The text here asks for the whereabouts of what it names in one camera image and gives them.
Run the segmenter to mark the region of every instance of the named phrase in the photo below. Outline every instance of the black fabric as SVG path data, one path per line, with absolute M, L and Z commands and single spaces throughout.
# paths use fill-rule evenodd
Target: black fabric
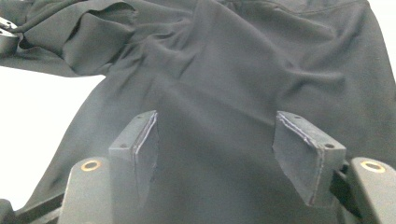
M 0 12 L 29 20 L 53 2 Z M 366 1 L 91 0 L 29 30 L 0 64 L 106 75 L 27 205 L 63 191 L 76 162 L 106 156 L 153 109 L 159 167 L 137 223 L 336 223 L 333 209 L 306 207 L 276 163 L 277 110 L 310 120 L 349 159 L 396 167 L 395 84 Z

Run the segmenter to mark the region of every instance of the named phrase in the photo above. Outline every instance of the dark cloth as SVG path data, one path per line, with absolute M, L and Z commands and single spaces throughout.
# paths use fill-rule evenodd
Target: dark cloth
M 16 21 L 57 2 L 8 1 L 1 16 Z M 63 191 L 76 162 L 106 156 L 129 121 L 153 109 L 159 167 L 138 223 L 336 223 L 334 209 L 306 207 L 276 163 L 277 110 L 310 120 L 349 159 L 396 167 L 395 82 L 367 1 L 125 2 L 67 7 L 0 59 L 58 76 L 106 76 L 28 205 Z

